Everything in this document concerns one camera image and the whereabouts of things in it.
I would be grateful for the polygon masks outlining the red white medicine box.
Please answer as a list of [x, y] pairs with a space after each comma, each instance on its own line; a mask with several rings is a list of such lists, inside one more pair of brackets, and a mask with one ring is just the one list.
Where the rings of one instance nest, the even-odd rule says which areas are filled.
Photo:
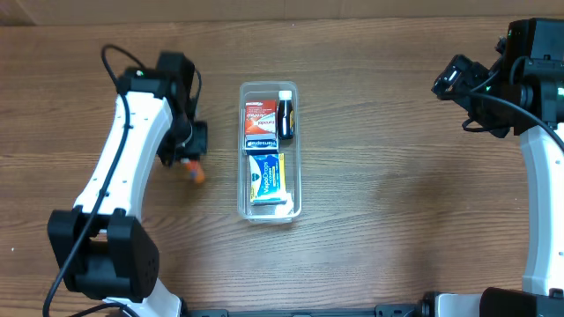
[[275, 100], [248, 101], [245, 104], [244, 131], [246, 136], [277, 132], [277, 102]]

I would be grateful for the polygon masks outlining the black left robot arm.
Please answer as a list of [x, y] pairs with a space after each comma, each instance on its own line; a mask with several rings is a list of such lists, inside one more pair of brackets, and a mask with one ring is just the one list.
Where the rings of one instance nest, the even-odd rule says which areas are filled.
[[117, 308], [127, 316], [183, 316], [184, 300], [160, 281], [160, 253], [142, 226], [142, 203], [153, 161], [181, 163], [201, 176], [207, 125], [197, 121], [201, 84], [191, 62], [128, 68], [110, 76], [115, 116], [93, 175], [71, 210], [53, 210], [48, 239], [59, 267], [42, 313], [59, 285], [99, 304], [83, 315]]

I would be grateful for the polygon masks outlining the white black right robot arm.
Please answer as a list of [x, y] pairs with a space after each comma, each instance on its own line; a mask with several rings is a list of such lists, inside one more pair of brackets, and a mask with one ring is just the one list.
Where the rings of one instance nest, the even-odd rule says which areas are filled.
[[513, 21], [486, 68], [455, 55], [432, 87], [468, 118], [467, 132], [513, 133], [527, 173], [529, 246], [519, 291], [429, 292], [413, 316], [561, 316], [563, 314], [563, 22]]

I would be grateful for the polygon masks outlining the white blue plaster box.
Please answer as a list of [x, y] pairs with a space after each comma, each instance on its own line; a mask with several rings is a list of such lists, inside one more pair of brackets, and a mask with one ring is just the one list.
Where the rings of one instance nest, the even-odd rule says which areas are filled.
[[276, 154], [278, 148], [278, 137], [272, 134], [244, 137], [243, 150], [247, 155]]

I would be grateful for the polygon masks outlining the orange tube white cap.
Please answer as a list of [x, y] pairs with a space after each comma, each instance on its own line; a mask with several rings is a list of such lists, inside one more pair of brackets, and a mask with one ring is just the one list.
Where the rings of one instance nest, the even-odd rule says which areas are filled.
[[188, 170], [190, 178], [196, 184], [201, 184], [205, 181], [204, 169], [199, 160], [184, 159], [182, 164]]

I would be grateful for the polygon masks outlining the blue yellow VapoDrops box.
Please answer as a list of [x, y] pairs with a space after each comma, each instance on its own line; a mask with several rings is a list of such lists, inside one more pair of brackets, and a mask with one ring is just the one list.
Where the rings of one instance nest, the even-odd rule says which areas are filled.
[[287, 201], [283, 153], [250, 156], [249, 168], [249, 199], [253, 205], [281, 204]]

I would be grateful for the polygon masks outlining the dark bottle white cap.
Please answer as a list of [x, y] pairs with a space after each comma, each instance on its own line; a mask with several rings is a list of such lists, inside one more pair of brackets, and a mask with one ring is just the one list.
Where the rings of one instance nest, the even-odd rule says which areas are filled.
[[278, 137], [289, 140], [294, 135], [293, 103], [291, 91], [278, 92]]

